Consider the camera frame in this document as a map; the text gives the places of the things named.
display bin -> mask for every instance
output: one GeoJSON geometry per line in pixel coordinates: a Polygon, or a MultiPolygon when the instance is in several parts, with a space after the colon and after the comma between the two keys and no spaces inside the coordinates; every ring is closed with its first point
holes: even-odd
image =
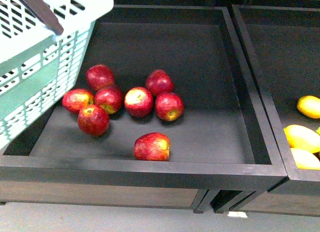
{"type": "Polygon", "coordinates": [[[319,216],[320,171],[297,168],[283,129],[320,127],[297,109],[300,97],[320,97],[320,10],[234,5],[232,13],[288,174],[269,193],[233,209],[319,216]]]}
{"type": "Polygon", "coordinates": [[[114,6],[96,22],[75,87],[88,88],[96,64],[124,93],[164,69],[184,114],[167,123],[122,108],[92,138],[57,103],[0,157],[0,200],[201,212],[221,190],[266,191],[286,177],[227,8],[114,6]],[[170,138],[168,162],[135,160],[135,140],[149,132],[170,138]]]}

shopping basket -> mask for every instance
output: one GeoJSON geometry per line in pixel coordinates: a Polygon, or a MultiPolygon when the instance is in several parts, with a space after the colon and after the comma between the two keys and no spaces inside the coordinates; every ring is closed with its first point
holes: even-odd
{"type": "Polygon", "coordinates": [[[0,149],[76,82],[96,19],[113,0],[44,0],[64,32],[56,36],[19,0],[0,0],[0,149]]]}

